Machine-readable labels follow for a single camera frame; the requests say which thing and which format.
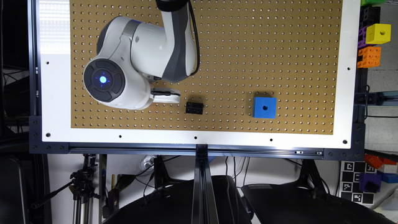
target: tripod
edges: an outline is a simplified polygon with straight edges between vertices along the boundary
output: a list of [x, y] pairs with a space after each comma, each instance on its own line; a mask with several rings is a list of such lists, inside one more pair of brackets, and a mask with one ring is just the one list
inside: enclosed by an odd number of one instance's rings
[[95, 170], [95, 154], [84, 154], [83, 168], [70, 175], [71, 182], [55, 190], [42, 199], [34, 202], [33, 209], [39, 208], [51, 198], [56, 196], [63, 189], [69, 187], [73, 194], [74, 211], [73, 224], [89, 224], [91, 222], [91, 211], [93, 198], [99, 199], [100, 196], [94, 193], [93, 177]]

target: blue cube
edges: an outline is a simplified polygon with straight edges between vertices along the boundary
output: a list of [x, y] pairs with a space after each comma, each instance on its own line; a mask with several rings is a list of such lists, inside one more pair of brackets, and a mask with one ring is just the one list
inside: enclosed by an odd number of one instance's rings
[[276, 116], [276, 98], [254, 97], [253, 118], [270, 118]]

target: white frame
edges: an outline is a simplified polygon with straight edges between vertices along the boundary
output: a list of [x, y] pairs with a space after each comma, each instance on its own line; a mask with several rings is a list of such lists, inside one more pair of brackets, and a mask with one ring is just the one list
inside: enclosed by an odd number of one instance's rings
[[340, 52], [336, 84], [335, 121], [332, 135], [245, 133], [225, 131], [163, 131], [141, 129], [71, 128], [70, 32], [47, 36], [49, 20], [62, 21], [69, 30], [68, 12], [52, 12], [51, 5], [69, 6], [69, 0], [39, 0], [38, 53], [42, 87], [42, 136], [52, 142], [115, 142], [162, 144], [220, 144], [235, 146], [350, 148], [353, 117], [356, 52], [360, 0], [344, 0], [341, 17]]

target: black connector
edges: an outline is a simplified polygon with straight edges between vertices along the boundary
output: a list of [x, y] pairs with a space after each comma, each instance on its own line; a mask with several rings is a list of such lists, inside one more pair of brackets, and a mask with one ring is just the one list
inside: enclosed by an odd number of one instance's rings
[[187, 107], [185, 108], [185, 113], [203, 114], [204, 107], [205, 107], [205, 105], [203, 105], [203, 103], [187, 102]]

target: blue block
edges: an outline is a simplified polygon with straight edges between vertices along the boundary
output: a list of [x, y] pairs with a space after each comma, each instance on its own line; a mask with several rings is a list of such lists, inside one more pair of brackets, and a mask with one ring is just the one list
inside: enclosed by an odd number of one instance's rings
[[383, 176], [381, 177], [381, 180], [388, 184], [398, 183], [398, 175], [397, 174], [383, 174]]
[[276, 116], [276, 98], [254, 97], [253, 118], [271, 118]]

